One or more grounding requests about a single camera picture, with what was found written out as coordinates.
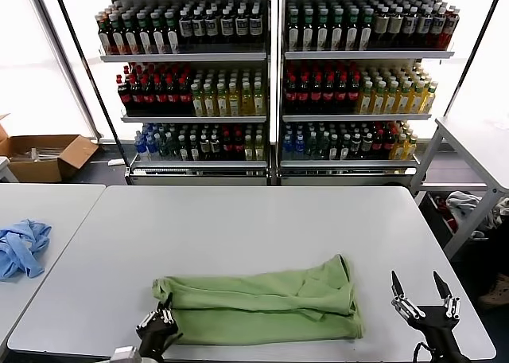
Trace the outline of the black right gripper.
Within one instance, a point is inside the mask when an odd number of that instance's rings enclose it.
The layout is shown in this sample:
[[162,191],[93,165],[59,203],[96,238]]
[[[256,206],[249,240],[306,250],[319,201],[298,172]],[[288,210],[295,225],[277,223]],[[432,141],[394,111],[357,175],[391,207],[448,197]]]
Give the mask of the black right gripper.
[[391,272],[391,304],[404,320],[413,319],[413,328],[422,332],[424,346],[431,355],[431,362],[466,362],[460,351],[453,329],[460,319],[460,298],[453,296],[449,285],[434,271],[433,279],[443,306],[415,306],[405,295],[395,271]]

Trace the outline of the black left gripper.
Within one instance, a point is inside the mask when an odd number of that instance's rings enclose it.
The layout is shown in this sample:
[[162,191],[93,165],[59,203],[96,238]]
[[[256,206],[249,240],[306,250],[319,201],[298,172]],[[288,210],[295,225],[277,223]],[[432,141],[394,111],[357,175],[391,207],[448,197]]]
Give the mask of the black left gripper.
[[137,334],[141,339],[139,346],[141,357],[162,360],[164,352],[181,338],[181,332],[173,317],[172,305],[173,292],[170,292],[167,299],[159,302],[156,308],[136,326]]

